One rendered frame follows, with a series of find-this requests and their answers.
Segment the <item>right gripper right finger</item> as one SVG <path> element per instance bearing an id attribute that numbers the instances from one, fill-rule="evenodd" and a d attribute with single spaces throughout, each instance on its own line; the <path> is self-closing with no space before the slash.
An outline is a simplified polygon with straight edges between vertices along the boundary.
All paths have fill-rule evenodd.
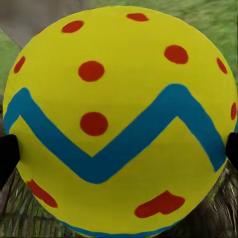
<path id="1" fill-rule="evenodd" d="M 238 134 L 230 133 L 227 149 L 226 149 L 226 156 L 228 157 L 231 164 L 235 167 L 238 172 Z"/>

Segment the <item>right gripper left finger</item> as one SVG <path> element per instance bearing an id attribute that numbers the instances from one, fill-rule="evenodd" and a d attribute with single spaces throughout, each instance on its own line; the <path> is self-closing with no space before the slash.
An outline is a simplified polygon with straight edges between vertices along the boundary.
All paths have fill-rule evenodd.
<path id="1" fill-rule="evenodd" d="M 0 137 L 0 190 L 20 161 L 19 147 L 15 135 Z"/>

